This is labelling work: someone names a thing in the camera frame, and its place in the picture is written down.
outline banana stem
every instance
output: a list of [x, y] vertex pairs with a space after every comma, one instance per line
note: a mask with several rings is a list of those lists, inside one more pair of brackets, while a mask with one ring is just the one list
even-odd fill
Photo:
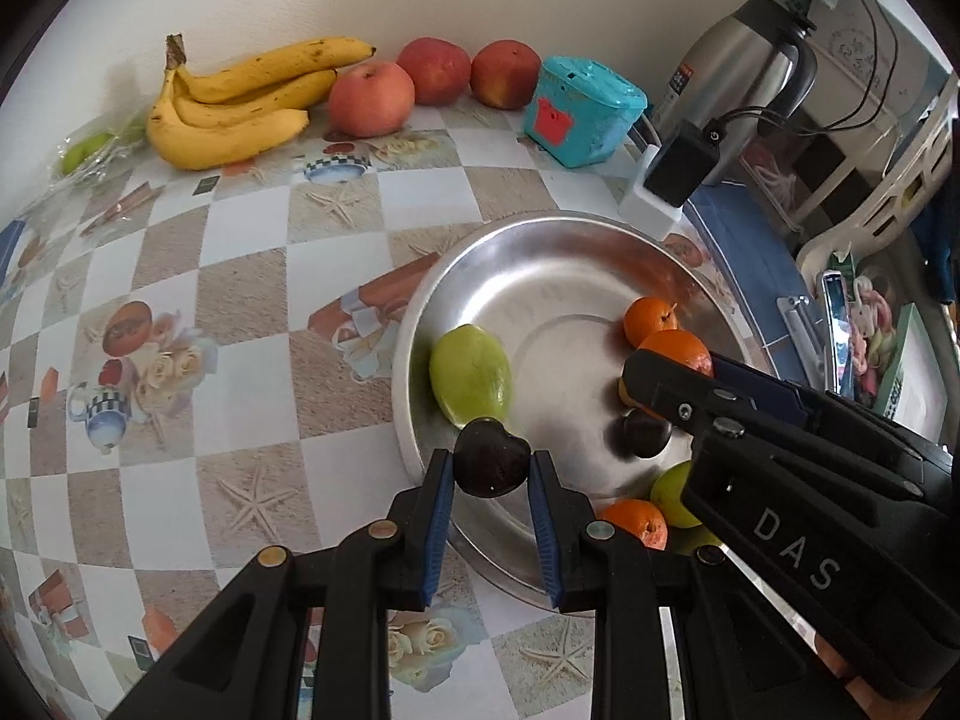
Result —
[[176, 70], [186, 64], [184, 35], [167, 35], [167, 70]]

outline rose print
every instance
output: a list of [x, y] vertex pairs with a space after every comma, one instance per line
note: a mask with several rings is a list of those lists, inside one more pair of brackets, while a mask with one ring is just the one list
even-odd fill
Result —
[[390, 675], [421, 693], [435, 688], [450, 676], [453, 661], [467, 646], [479, 644], [485, 633], [472, 615], [462, 608], [429, 608], [422, 613], [399, 611], [390, 621], [390, 630], [410, 643], [406, 651], [397, 637], [393, 645], [388, 636]]
[[411, 654], [412, 651], [410, 637], [399, 628], [391, 626], [387, 630], [387, 660], [390, 662], [390, 668], [397, 666], [403, 657]]
[[453, 623], [444, 617], [426, 622], [410, 623], [403, 627], [417, 655], [430, 655], [457, 646], [457, 632]]
[[190, 346], [174, 355], [174, 377], [178, 381], [190, 379], [203, 372], [203, 352], [198, 346]]
[[154, 319], [154, 326], [150, 331], [150, 340], [158, 344], [161, 349], [174, 338], [176, 323], [179, 321], [179, 311], [174, 314], [160, 314]]
[[167, 380], [174, 375], [174, 361], [169, 354], [158, 354], [154, 360], [147, 365], [144, 372], [144, 379], [147, 384], [154, 389], [160, 389], [167, 383]]
[[136, 402], [146, 413], [163, 413], [169, 409], [176, 398], [176, 393], [169, 389], [157, 389], [141, 379], [133, 390]]

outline starfish print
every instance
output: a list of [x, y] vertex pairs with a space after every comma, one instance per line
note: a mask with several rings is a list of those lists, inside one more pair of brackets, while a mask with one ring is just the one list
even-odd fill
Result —
[[19, 495], [14, 494], [11, 497], [11, 508], [13, 509], [13, 527], [20, 528], [20, 533], [22, 536], [26, 536], [26, 528], [24, 527], [27, 523], [27, 517], [30, 517], [30, 508], [24, 506], [23, 498]]
[[282, 173], [282, 166], [275, 164], [270, 165], [254, 165], [248, 170], [248, 175], [254, 180], [258, 181], [263, 186], [269, 186], [270, 184], [277, 181], [277, 177]]
[[66, 311], [67, 293], [79, 283], [80, 276], [74, 276], [72, 279], [65, 279], [64, 276], [56, 276], [54, 279], [54, 286], [56, 287], [56, 299], [59, 300], [62, 310]]
[[467, 114], [468, 116], [474, 117], [474, 119], [477, 119], [477, 121], [480, 122], [480, 124], [483, 124], [484, 127], [490, 126], [490, 122], [480, 112], [480, 108], [478, 108], [473, 103], [467, 103], [466, 101], [464, 101], [463, 103], [457, 103], [456, 105], [453, 106], [453, 109], [456, 111], [460, 111], [460, 113]]
[[342, 220], [344, 226], [356, 226], [353, 217], [350, 215], [350, 207], [356, 205], [361, 199], [354, 194], [353, 187], [349, 185], [349, 181], [335, 185], [329, 196], [327, 194], [320, 194], [319, 190], [315, 189], [306, 190], [304, 194], [315, 203], [320, 204], [320, 207], [334, 218]]
[[440, 584], [437, 586], [437, 591], [434, 593], [434, 597], [442, 596], [445, 592], [453, 590], [457, 586], [457, 581], [455, 579], [447, 579], [444, 581], [440, 579]]
[[230, 522], [229, 526], [227, 526], [227, 531], [229, 531], [229, 533], [236, 533], [253, 519], [263, 532], [266, 533], [268, 538], [279, 542], [280, 535], [277, 533], [277, 527], [270, 517], [270, 509], [282, 503], [291, 495], [296, 495], [296, 490], [294, 490], [294, 488], [286, 488], [286, 490], [280, 490], [277, 493], [267, 493], [267, 491], [261, 487], [262, 482], [262, 463], [257, 463], [256, 468], [253, 469], [253, 479], [251, 479], [250, 486], [246, 488], [246, 490], [244, 488], [238, 488], [237, 485], [228, 482], [226, 479], [217, 480], [217, 485], [219, 485], [220, 489], [224, 490], [224, 493], [227, 493], [227, 497], [232, 499], [232, 501], [240, 507], [240, 511], [237, 512], [236, 517], [233, 518], [233, 522]]
[[450, 249], [456, 242], [460, 240], [460, 236], [456, 235], [453, 231], [448, 231], [446, 237], [443, 238], [437, 245], [434, 247], [429, 247], [428, 245], [420, 244], [407, 244], [407, 248], [411, 250], [418, 257], [425, 257], [428, 254], [443, 254]]
[[563, 620], [563, 630], [560, 631], [560, 644], [558, 644], [557, 649], [552, 652], [520, 647], [521, 655], [527, 656], [527, 658], [532, 661], [537, 661], [540, 664], [549, 666], [549, 669], [546, 670], [546, 673], [539, 679], [539, 683], [537, 683], [539, 688], [542, 688], [549, 680], [553, 679], [555, 675], [563, 671], [569, 671], [576, 677], [589, 680], [589, 674], [574, 661], [574, 658], [582, 658], [583, 654], [593, 646], [593, 642], [592, 640], [587, 640], [576, 647], [571, 646], [570, 631], [572, 627], [573, 623], [569, 618]]

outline cable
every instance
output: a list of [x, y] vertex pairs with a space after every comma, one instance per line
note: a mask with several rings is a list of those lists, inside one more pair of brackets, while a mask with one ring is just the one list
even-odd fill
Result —
[[878, 35], [877, 35], [877, 20], [874, 18], [870, 6], [867, 5], [866, 0], [860, 0], [863, 4], [864, 10], [867, 11], [867, 17], [870, 19], [870, 24], [872, 28], [872, 37], [874, 38], [874, 61], [872, 62], [872, 68], [870, 71], [870, 77], [867, 80], [867, 86], [863, 91], [863, 95], [860, 99], [860, 103], [846, 116], [837, 119], [835, 122], [827, 124], [825, 127], [816, 127], [809, 129], [806, 127], [796, 127], [794, 124], [791, 124], [787, 117], [783, 114], [776, 111], [770, 110], [761, 105], [748, 105], [743, 108], [734, 108], [731, 111], [728, 111], [721, 116], [718, 116], [716, 119], [712, 119], [711, 122], [707, 124], [704, 128], [704, 131], [713, 130], [717, 128], [722, 128], [727, 122], [732, 122], [734, 119], [742, 118], [756, 118], [761, 119], [763, 122], [768, 122], [768, 124], [773, 124], [774, 127], [779, 127], [784, 129], [787, 132], [792, 132], [794, 135], [799, 137], [811, 137], [814, 135], [826, 135], [832, 132], [849, 132], [854, 129], [861, 129], [862, 127], [867, 127], [868, 124], [872, 124], [877, 120], [877, 117], [880, 115], [880, 111], [883, 110], [883, 105], [885, 105], [887, 100], [887, 95], [890, 91], [890, 83], [893, 80], [894, 70], [896, 69], [896, 63], [899, 61], [899, 38], [896, 37], [896, 30], [894, 25], [890, 22], [889, 17], [887, 16], [886, 11], [883, 9], [883, 6], [880, 5], [880, 1], [873, 0], [877, 6], [877, 10], [880, 11], [880, 15], [885, 21], [887, 28], [890, 30], [890, 35], [894, 41], [894, 58], [893, 63], [890, 66], [890, 71], [887, 74], [886, 83], [883, 85], [883, 92], [880, 94], [880, 100], [877, 103], [877, 109], [870, 115], [870, 118], [865, 119], [865, 121], [860, 122], [859, 124], [849, 124], [846, 127], [837, 127], [837, 124], [843, 124], [848, 122], [854, 116], [856, 116], [863, 106], [867, 103], [867, 99], [870, 97], [870, 90], [874, 80], [877, 78], [877, 69], [880, 66], [880, 45], [878, 45]]

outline green pear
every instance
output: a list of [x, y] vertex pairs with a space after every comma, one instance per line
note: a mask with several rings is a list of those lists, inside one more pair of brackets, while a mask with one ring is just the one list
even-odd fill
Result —
[[690, 474], [690, 461], [680, 463], [661, 474], [650, 490], [651, 502], [664, 513], [666, 524], [674, 528], [693, 528], [700, 521], [690, 510], [680, 503], [680, 493]]
[[443, 414], [458, 428], [479, 416], [502, 422], [510, 408], [510, 360], [494, 336], [462, 324], [433, 347], [430, 386]]

